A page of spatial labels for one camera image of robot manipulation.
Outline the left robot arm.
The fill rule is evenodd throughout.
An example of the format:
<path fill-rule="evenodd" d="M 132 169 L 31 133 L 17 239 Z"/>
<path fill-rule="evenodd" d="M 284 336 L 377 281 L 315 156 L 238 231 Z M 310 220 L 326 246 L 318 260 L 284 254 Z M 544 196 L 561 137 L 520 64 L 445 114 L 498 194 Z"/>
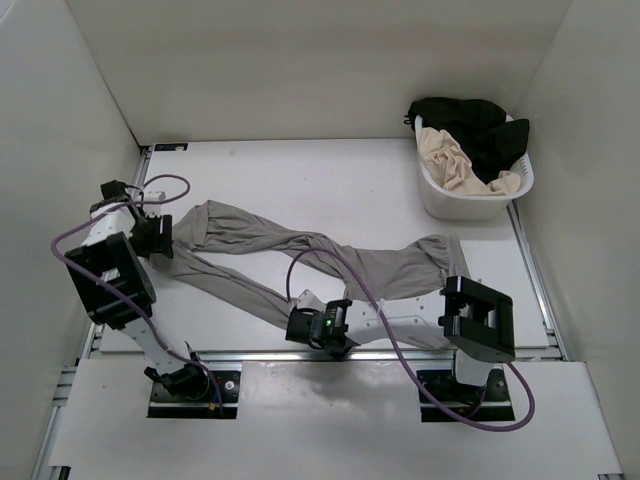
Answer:
<path fill-rule="evenodd" d="M 171 260 L 172 217 L 161 213 L 163 192 L 146 193 L 119 180 L 100 186 L 102 200 L 91 206 L 82 244 L 61 254 L 89 319 L 129 337 L 144 353 L 145 375 L 169 395 L 199 400 L 210 377 L 198 356 L 173 342 L 152 319 L 156 292 L 142 262 L 154 255 Z"/>

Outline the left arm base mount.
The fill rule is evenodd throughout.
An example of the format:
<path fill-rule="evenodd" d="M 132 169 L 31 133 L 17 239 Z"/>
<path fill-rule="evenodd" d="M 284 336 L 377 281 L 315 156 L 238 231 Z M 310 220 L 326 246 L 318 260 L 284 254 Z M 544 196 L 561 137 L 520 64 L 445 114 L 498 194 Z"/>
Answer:
<path fill-rule="evenodd" d="M 147 417 L 155 419 L 234 420 L 237 418 L 241 371 L 213 370 L 215 382 L 200 368 L 186 364 L 182 369 L 160 375 L 146 367 L 152 382 Z"/>

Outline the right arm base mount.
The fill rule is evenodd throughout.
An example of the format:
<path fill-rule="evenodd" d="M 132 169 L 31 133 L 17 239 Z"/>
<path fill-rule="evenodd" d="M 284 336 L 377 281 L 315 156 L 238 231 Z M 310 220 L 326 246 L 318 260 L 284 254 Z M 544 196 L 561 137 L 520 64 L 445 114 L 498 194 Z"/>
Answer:
<path fill-rule="evenodd" d="M 421 384 L 457 414 L 476 422 L 511 422 L 515 415 L 504 371 L 494 368 L 484 387 L 457 383 L 450 370 L 417 370 Z"/>

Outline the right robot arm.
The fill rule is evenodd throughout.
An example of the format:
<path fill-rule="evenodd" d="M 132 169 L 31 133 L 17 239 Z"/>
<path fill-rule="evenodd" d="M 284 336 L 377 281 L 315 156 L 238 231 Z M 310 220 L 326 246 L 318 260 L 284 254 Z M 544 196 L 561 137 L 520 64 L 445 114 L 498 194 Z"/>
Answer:
<path fill-rule="evenodd" d="M 324 303 L 311 291 L 292 301 L 285 339 L 342 359 L 357 346 L 393 336 L 422 349 L 455 348 L 449 387 L 460 399 L 480 393 L 497 364 L 515 360 L 513 300 L 463 276 L 405 299 L 340 299 Z"/>

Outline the grey trousers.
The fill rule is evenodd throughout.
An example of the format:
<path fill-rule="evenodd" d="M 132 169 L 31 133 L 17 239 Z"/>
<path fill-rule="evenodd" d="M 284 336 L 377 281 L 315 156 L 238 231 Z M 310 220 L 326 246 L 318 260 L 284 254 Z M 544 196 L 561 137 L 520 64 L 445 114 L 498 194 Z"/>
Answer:
<path fill-rule="evenodd" d="M 340 255 L 377 300 L 432 295 L 447 277 L 468 275 L 462 246 L 453 235 L 428 235 L 398 250 L 340 244 L 319 232 L 292 230 L 239 207 L 207 200 L 192 207 L 173 230 L 173 259 L 150 265 L 161 291 L 158 322 L 175 340 L 201 350 L 290 350 L 284 333 L 288 302 L 259 282 L 258 256 L 304 256 L 302 264 L 342 281 L 344 294 L 364 293 Z"/>

